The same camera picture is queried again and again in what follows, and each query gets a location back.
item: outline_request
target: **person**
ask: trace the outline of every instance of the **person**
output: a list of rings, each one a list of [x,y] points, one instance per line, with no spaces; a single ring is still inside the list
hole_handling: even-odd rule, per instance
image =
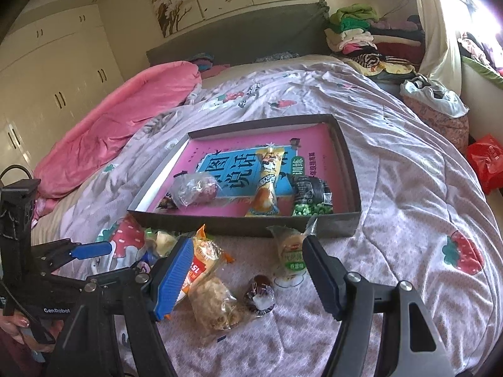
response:
[[[52,322],[48,331],[57,338],[63,329],[63,321],[55,320]],[[54,350],[54,344],[40,344],[32,336],[22,333],[22,329],[30,327],[30,322],[19,311],[14,311],[13,316],[4,316],[0,311],[0,328],[11,336],[17,343],[28,346],[33,351],[41,353],[50,353]]]

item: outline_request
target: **metal bolt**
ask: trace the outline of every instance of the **metal bolt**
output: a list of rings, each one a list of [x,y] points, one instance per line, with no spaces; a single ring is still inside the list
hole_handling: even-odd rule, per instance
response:
[[[350,282],[358,283],[362,280],[362,276],[358,272],[348,273],[348,279]]]
[[[412,283],[407,282],[407,281],[402,281],[400,282],[400,287],[407,292],[412,291]]]
[[[139,273],[135,278],[134,281],[136,283],[147,283],[148,282],[148,273]]]
[[[86,292],[94,292],[97,288],[97,285],[94,283],[94,282],[89,282],[89,283],[86,283],[86,285],[84,286],[84,291]]]

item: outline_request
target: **headboard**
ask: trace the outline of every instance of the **headboard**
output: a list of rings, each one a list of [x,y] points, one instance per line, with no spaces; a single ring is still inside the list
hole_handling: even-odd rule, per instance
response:
[[[150,65],[158,65],[207,52],[215,64],[234,66],[285,51],[329,55],[324,34],[328,12],[325,0],[250,11],[177,36],[148,51],[147,57]]]

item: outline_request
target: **wardrobe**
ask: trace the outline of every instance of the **wardrobe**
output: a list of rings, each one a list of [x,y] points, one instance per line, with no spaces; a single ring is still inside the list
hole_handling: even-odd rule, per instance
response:
[[[123,82],[97,5],[62,11],[0,45],[0,171],[33,171],[65,133]],[[4,185],[23,178],[11,171]]]

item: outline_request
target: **black device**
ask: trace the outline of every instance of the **black device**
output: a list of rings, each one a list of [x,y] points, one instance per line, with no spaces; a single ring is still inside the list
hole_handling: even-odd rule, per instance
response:
[[[39,180],[26,179],[0,190],[0,299],[5,315],[18,309],[28,317],[40,343],[54,343],[40,319],[65,320],[45,375],[123,377],[114,323],[114,315],[123,314],[138,375],[176,377],[155,324],[156,307],[163,287],[169,287],[170,270],[180,264],[177,258],[188,252],[193,256],[192,241],[178,242],[150,274],[133,266],[85,281],[52,275],[71,259],[106,251],[103,246],[86,250],[70,240],[30,247],[38,184]],[[323,307],[341,321],[323,377],[361,375],[374,313],[384,315],[376,377],[454,376],[433,320],[411,283],[370,283],[346,271],[314,236],[305,239],[303,256]]]

